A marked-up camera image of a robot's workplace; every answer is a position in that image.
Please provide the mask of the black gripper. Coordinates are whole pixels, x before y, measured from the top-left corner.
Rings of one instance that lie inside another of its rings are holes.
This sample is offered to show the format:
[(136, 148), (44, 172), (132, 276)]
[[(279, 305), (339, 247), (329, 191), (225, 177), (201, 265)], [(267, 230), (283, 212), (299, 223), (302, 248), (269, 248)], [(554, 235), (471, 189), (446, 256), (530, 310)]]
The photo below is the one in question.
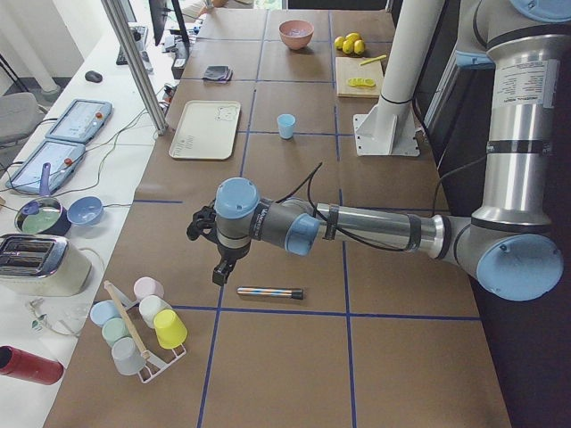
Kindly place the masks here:
[(213, 269), (212, 282), (226, 284), (233, 271), (233, 266), (244, 258), (250, 250), (250, 238), (228, 238), (218, 231), (217, 214), (213, 205), (203, 206), (192, 216), (191, 223), (186, 229), (190, 241), (203, 237), (217, 246), (220, 255), (219, 264)]

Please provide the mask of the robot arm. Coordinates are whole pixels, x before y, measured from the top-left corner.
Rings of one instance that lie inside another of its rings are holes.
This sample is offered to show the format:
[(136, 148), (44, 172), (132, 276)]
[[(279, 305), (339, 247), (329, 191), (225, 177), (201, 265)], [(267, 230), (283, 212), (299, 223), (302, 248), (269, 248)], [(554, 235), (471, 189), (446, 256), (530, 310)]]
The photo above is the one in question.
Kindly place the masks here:
[(505, 300), (533, 300), (560, 280), (564, 261), (542, 208), (559, 64), (570, 47), (567, 1), (464, 1), (457, 63), (493, 68), (481, 207), (467, 218), (356, 209), (287, 196), (263, 198), (253, 182), (222, 182), (186, 230), (219, 251), (223, 285), (252, 241), (304, 256), (317, 239), (393, 252), (423, 251), (462, 268)]

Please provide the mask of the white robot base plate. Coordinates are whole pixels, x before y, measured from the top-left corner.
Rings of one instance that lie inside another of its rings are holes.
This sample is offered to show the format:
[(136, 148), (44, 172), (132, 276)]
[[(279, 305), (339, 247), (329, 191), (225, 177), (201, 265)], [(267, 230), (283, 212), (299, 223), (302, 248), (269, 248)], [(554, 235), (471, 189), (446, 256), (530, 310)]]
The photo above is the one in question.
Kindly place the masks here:
[(397, 115), (382, 118), (377, 126), (376, 112), (355, 114), (353, 130), (358, 156), (408, 156), (417, 157), (420, 149), (416, 140), (416, 126), (411, 112), (400, 120)]

